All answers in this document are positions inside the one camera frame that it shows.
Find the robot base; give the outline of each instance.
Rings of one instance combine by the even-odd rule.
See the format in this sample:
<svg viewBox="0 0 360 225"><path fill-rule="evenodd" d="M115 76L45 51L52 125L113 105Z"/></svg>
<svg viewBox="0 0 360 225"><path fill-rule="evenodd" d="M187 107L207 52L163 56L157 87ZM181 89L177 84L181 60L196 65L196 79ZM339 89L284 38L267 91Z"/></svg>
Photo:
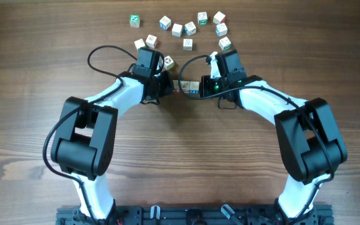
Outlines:
<svg viewBox="0 0 360 225"><path fill-rule="evenodd" d="M234 225L221 212L220 207L141 207L116 206L116 213L109 219L108 225ZM276 224L274 206L270 204L232 207L235 216L245 225ZM93 224L90 217L80 212L79 207L57 210L56 225ZM333 210L329 205L315 205L312 213L297 225L331 225L334 224Z"/></svg>

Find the wood grain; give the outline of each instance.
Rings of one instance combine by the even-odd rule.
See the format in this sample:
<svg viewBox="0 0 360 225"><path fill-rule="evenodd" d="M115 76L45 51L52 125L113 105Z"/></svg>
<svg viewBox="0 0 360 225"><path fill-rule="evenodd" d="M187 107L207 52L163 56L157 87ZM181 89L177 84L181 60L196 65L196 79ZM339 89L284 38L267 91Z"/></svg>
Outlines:
<svg viewBox="0 0 360 225"><path fill-rule="evenodd" d="M360 224L360 1L266 0L0 4L0 224L54 224L56 208L79 204L72 182L46 169L41 147L66 98L114 82L88 68L92 49L114 44L136 54L133 42L155 35L157 50L176 61L177 79L186 61L219 51L219 38L213 23L198 26L193 51L183 51L183 39L161 30L159 19L186 24L218 10L249 74L330 104L349 156L317 202L333 205L336 224ZM140 15L139 29L130 28L130 14ZM114 73L132 62L110 49L92 59ZM196 61L183 79L206 74ZM287 177L273 125L178 94L118 121L107 173L118 204L143 206L272 203Z"/></svg>

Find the brown wood surface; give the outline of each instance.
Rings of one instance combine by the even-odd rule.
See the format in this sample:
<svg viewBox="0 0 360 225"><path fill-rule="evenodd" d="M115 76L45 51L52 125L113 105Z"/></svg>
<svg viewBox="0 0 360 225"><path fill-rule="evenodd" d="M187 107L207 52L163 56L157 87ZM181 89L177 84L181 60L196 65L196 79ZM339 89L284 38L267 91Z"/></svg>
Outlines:
<svg viewBox="0 0 360 225"><path fill-rule="evenodd" d="M348 161L316 202L332 204L336 224L360 224L360 1L266 0L0 4L0 224L54 224L56 208L79 204L72 182L46 169L41 148L66 98L114 82L88 67L92 49L113 44L136 54L134 41L155 35L157 50L176 61L177 79L187 60L220 50L211 22L218 10L249 74L330 104ZM164 15L196 23L200 11L210 22L197 26L191 52L183 51L185 34L174 37L158 25ZM130 28L130 14L140 15L140 28ZM132 62L111 49L92 59L114 73ZM196 61L183 78L207 74ZM287 177L272 124L180 94L159 107L136 106L118 121L107 173L118 205L142 206L272 203Z"/></svg>

